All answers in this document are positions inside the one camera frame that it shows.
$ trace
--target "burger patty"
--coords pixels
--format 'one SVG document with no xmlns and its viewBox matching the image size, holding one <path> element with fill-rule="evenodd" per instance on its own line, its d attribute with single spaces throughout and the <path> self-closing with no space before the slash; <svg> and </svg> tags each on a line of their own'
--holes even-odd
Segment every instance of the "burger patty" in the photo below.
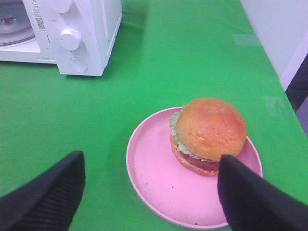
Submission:
<svg viewBox="0 0 308 231">
<path fill-rule="evenodd" d="M 184 154 L 183 152 L 181 152 L 182 157 L 188 161 L 189 163 L 191 163 L 192 165 L 211 171 L 218 171 L 219 169 L 219 161 L 201 161 L 200 159 L 195 159 L 192 158 L 190 155 L 188 154 Z"/>
</svg>

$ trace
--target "plate rim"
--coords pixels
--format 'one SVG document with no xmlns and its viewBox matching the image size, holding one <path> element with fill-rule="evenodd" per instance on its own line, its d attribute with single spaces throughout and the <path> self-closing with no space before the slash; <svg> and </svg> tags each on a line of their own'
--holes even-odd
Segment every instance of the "plate rim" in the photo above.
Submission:
<svg viewBox="0 0 308 231">
<path fill-rule="evenodd" d="M 128 146 L 126 148 L 126 168 L 127 168 L 127 172 L 128 172 L 128 176 L 129 176 L 129 180 L 131 182 L 131 184 L 133 185 L 134 190 L 136 191 L 136 193 L 138 194 L 138 196 L 142 199 L 142 201 L 153 211 L 155 212 L 157 215 L 159 215 L 161 218 L 163 218 L 164 220 L 167 220 L 175 225 L 179 225 L 182 227 L 186 227 L 186 228 L 191 228 L 191 229 L 215 229 L 215 228 L 220 228 L 220 227 L 224 227 L 228 225 L 228 222 L 224 222 L 221 224 L 217 224 L 217 225 L 193 225 L 193 224 L 189 224 L 189 223 L 185 223 L 185 222 L 181 222 L 181 221 L 177 221 L 172 219 L 171 217 L 169 217 L 168 215 L 162 213 L 161 211 L 159 211 L 158 209 L 156 209 L 155 207 L 152 206 L 151 203 L 148 202 L 148 200 L 146 200 L 146 198 L 142 195 L 142 193 L 140 192 L 139 188 L 137 187 L 137 185 L 135 184 L 133 178 L 132 178 L 132 174 L 129 168 L 129 159 L 128 159 L 128 152 L 129 152 L 129 148 L 131 145 L 131 142 L 133 140 L 133 138 L 135 137 L 135 134 L 137 133 L 137 131 L 139 130 L 139 128 L 149 119 L 151 119 L 152 117 L 156 116 L 157 114 L 166 112 L 166 111 L 171 111 L 171 110 L 176 110 L 176 109 L 182 109 L 183 107 L 178 106 L 178 107 L 170 107 L 170 108 L 166 108 L 160 111 L 157 111 L 153 114 L 151 114 L 150 116 L 146 117 L 141 123 L 138 124 L 138 126 L 134 129 L 132 135 L 130 136 L 130 139 L 128 141 Z M 263 177 L 263 167 L 261 164 L 261 160 L 260 160 L 260 156 L 258 154 L 257 149 L 255 148 L 254 144 L 252 143 L 252 141 L 250 140 L 250 138 L 248 137 L 248 135 L 246 136 L 246 139 L 248 140 L 248 142 L 250 143 L 250 145 L 252 146 L 254 152 L 256 153 L 256 157 L 257 157 L 257 161 L 258 161 L 258 165 L 259 165 L 259 171 L 260 171 L 260 177 Z"/>
</svg>

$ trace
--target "lettuce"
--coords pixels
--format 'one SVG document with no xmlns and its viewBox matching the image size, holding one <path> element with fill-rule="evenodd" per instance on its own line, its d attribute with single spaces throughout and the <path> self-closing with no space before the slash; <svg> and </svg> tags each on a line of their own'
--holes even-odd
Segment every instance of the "lettuce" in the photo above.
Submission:
<svg viewBox="0 0 308 231">
<path fill-rule="evenodd" d="M 201 157 L 194 155 L 188 149 L 188 147 L 184 143 L 182 143 L 182 141 L 180 140 L 179 135 L 176 131 L 176 125 L 177 125 L 179 115 L 180 115 L 180 112 L 175 112 L 175 113 L 173 113 L 173 115 L 171 116 L 171 119 L 169 120 L 169 126 L 171 127 L 171 135 L 172 135 L 173 139 L 175 140 L 175 142 L 177 143 L 179 150 L 181 152 L 183 152 L 184 154 L 187 154 L 194 159 L 200 159 L 201 161 L 206 161 L 206 159 L 203 159 Z"/>
</svg>

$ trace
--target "white wall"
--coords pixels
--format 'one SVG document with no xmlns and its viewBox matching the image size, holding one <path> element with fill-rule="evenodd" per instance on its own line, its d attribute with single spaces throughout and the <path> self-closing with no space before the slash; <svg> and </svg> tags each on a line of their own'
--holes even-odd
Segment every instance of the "white wall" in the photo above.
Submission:
<svg viewBox="0 0 308 231">
<path fill-rule="evenodd" d="M 308 0 L 240 0 L 284 90 L 308 52 Z"/>
</svg>

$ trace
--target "green tabletop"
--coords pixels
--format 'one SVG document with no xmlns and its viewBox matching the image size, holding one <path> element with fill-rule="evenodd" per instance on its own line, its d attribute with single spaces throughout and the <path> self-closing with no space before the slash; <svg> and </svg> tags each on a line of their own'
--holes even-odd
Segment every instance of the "green tabletop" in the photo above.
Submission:
<svg viewBox="0 0 308 231">
<path fill-rule="evenodd" d="M 0 63 L 0 196 L 83 150 L 86 187 L 71 231 L 185 230 L 137 196 L 126 148 L 149 115 L 216 97 L 245 118 L 264 178 L 308 204 L 308 141 L 240 2 L 122 3 L 101 77 L 60 75 L 52 64 Z"/>
</svg>

